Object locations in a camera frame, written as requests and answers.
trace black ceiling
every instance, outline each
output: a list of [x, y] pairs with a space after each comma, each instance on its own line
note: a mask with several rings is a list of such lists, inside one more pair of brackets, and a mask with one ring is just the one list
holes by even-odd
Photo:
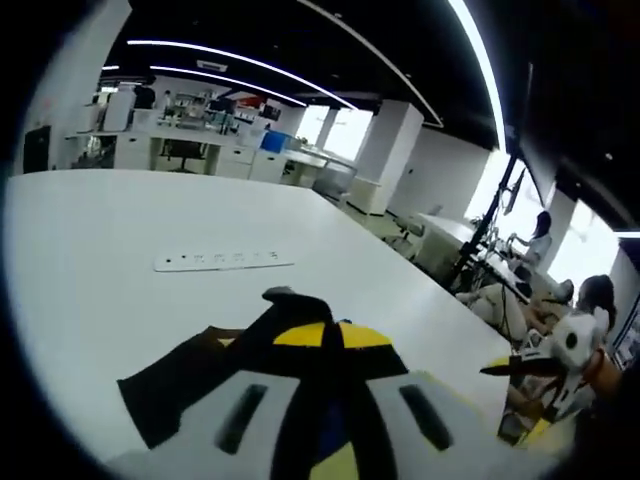
[[[130, 0], [133, 14], [108, 63], [140, 75], [151, 64], [197, 69], [206, 59], [225, 75], [294, 96], [313, 90], [284, 76], [217, 55], [171, 47], [127, 46], [129, 39], [195, 43], [276, 65], [335, 92], [372, 92], [407, 100], [433, 121], [411, 90], [356, 39], [295, 0], [218, 2]], [[411, 75], [442, 117], [445, 133], [492, 148], [493, 113], [477, 60], [447, 0], [315, 0]], [[553, 161], [597, 178], [640, 220], [636, 201], [640, 101], [640, 16], [633, 0], [466, 0], [496, 76], [505, 123], [518, 125], [528, 64], [534, 65], [535, 122]], [[318, 97], [317, 103], [339, 103]], [[362, 108], [378, 101], [353, 99]], [[571, 185], [575, 172], [561, 169]], [[628, 227], [610, 202], [585, 183], [579, 196], [614, 228]]]

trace long black hair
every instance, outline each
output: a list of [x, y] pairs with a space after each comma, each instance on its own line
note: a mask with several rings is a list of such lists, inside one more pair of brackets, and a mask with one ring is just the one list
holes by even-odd
[[538, 223], [536, 224], [536, 229], [533, 232], [533, 238], [544, 237], [547, 233], [549, 233], [550, 228], [551, 215], [545, 210], [538, 215]]
[[576, 307], [585, 313], [593, 313], [600, 307], [609, 313], [609, 330], [613, 328], [618, 310], [615, 307], [613, 282], [609, 275], [587, 278], [580, 287], [580, 298]]

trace white desk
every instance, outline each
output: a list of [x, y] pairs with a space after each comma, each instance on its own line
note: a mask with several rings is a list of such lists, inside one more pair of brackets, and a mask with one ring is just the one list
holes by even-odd
[[[129, 170], [158, 169], [158, 156], [160, 155], [164, 140], [183, 140], [206, 145], [204, 161], [198, 161], [201, 164], [198, 170], [201, 170], [200, 173], [205, 174], [213, 173], [218, 156], [218, 150], [221, 147], [247, 148], [244, 145], [240, 145], [239, 138], [234, 135], [221, 135], [215, 130], [189, 130], [160, 125], [144, 130], [127, 130], [124, 132], [73, 133], [68, 135], [66, 138], [67, 140], [72, 140], [87, 136], [117, 137], [114, 168]], [[271, 154], [270, 152], [257, 148], [253, 148], [253, 150], [264, 154]], [[295, 178], [292, 183], [302, 187], [311, 187], [311, 185], [313, 185], [318, 171], [325, 166], [327, 161], [346, 163], [349, 165], [348, 162], [335, 155], [311, 148], [306, 148], [303, 151], [284, 150], [277, 155], [299, 164], [299, 168], [295, 173]]]
[[[337, 319], [389, 336], [409, 368], [456, 389], [497, 429], [508, 378], [478, 371], [509, 354], [506, 340], [310, 190], [161, 172], [54, 171], [10, 178], [4, 215], [24, 351], [51, 406], [99, 460], [145, 448], [117, 379], [208, 325], [248, 326], [270, 305], [261, 294], [276, 285], [321, 297]], [[153, 270], [167, 250], [255, 239], [291, 249], [295, 265]]]
[[[431, 228], [442, 234], [452, 245], [455, 245], [456, 249], [462, 248], [462, 245], [466, 242], [470, 242], [473, 238], [474, 231], [454, 220], [449, 220], [442, 217], [434, 217], [432, 215], [426, 215], [424, 213], [417, 214], [418, 217], [424, 223], [426, 228]], [[482, 258], [494, 271], [494, 273], [500, 276], [504, 283], [508, 284], [510, 289], [520, 298], [524, 303], [529, 303], [529, 299], [525, 297], [516, 288], [516, 283], [521, 280], [509, 270], [507, 263], [495, 254], [489, 255], [485, 258], [486, 250], [481, 252], [480, 256], [474, 256], [474, 259]]]
[[459, 248], [462, 248], [462, 244], [470, 242], [471, 238], [473, 238], [473, 230], [455, 220], [435, 217], [424, 213], [418, 213], [416, 217], [423, 222], [425, 228], [435, 229], [444, 234], [451, 242], [459, 245]]

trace drawer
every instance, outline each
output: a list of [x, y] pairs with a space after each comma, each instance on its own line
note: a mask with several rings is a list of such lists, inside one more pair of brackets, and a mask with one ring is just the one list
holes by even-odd
[[249, 180], [280, 183], [287, 159], [277, 153], [258, 151], [253, 158]]
[[249, 178], [249, 172], [251, 171], [251, 165], [240, 162], [220, 162], [216, 165], [216, 175], [219, 177], [227, 178], [240, 178], [247, 180]]
[[237, 162], [251, 165], [256, 151], [247, 147], [220, 147], [218, 162]]
[[149, 137], [118, 138], [113, 168], [148, 170], [150, 165], [151, 140]]

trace window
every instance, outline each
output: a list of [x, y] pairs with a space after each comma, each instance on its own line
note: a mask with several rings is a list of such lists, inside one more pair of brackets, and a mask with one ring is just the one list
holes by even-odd
[[[509, 156], [506, 153], [498, 150], [491, 153], [476, 191], [465, 212], [464, 217], [467, 220], [481, 217], [487, 212], [508, 163]], [[498, 227], [500, 238], [504, 240], [512, 233], [516, 233], [520, 238], [528, 240], [533, 235], [536, 227], [536, 217], [543, 210], [533, 179], [523, 161], [517, 160], [508, 185], [510, 187], [513, 186], [523, 171], [524, 177], [513, 210], [509, 215], [503, 214], [504, 207], [507, 206], [511, 198], [511, 192], [504, 192], [501, 208], [497, 214], [496, 226]], [[514, 242], [513, 246], [520, 253], [526, 251], [526, 247], [518, 242]]]
[[578, 201], [549, 275], [556, 282], [571, 279], [577, 296], [580, 285], [588, 277], [611, 272], [617, 254], [618, 239], [611, 228]]
[[355, 160], [372, 117], [373, 112], [367, 110], [340, 109], [324, 149], [347, 160]]
[[320, 135], [327, 113], [329, 113], [329, 107], [320, 105], [307, 107], [296, 132], [296, 137], [306, 138], [310, 145], [315, 144], [318, 141], [318, 135]]

